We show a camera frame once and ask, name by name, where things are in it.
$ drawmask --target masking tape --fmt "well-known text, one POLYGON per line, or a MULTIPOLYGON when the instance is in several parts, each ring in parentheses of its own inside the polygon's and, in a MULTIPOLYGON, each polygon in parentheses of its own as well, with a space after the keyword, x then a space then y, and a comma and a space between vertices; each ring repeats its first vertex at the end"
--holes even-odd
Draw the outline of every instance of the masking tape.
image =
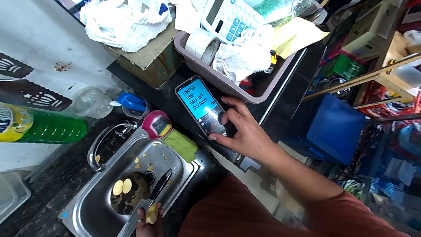
POLYGON ((210 65, 219 48, 219 39, 202 28, 195 29, 186 42, 185 49, 210 65))

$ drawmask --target blue advertisement screen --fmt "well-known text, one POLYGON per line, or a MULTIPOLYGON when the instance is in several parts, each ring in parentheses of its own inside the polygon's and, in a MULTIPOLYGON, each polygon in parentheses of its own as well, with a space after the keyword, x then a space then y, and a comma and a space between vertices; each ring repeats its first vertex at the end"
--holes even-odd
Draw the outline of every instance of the blue advertisement screen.
POLYGON ((196 79, 179 90, 178 94, 197 120, 218 106, 218 103, 216 103, 200 79, 196 79))

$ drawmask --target forearm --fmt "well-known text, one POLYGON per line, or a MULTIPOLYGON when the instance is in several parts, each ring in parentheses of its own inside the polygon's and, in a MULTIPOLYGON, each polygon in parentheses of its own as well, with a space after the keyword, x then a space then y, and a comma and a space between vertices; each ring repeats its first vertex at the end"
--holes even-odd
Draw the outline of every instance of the forearm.
POLYGON ((339 185, 290 156, 276 143, 259 160, 303 203, 326 200, 344 191, 339 185))

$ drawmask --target pink basket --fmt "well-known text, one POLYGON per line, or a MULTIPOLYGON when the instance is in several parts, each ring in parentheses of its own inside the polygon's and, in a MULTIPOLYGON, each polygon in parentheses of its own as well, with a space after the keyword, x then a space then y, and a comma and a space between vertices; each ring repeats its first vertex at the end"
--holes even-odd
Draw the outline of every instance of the pink basket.
POLYGON ((267 74, 267 76, 264 76, 261 80, 259 80, 256 85, 255 94, 252 96, 237 86, 234 82, 215 71, 211 66, 206 65, 202 60, 189 53, 184 48, 188 37, 188 33, 180 31, 174 38, 176 50, 184 56, 187 66, 226 94, 252 104, 262 103, 268 98, 269 94, 272 92, 273 88, 276 86, 295 55, 295 53, 293 53, 285 60, 278 57, 275 71, 271 74, 267 74))

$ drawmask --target dish soap bottle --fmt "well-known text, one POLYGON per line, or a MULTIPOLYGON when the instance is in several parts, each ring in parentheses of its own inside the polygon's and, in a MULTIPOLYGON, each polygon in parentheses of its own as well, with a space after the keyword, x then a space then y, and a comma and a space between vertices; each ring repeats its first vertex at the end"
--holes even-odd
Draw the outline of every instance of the dish soap bottle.
POLYGON ((0 142, 72 143, 86 131, 82 119, 0 102, 0 142))

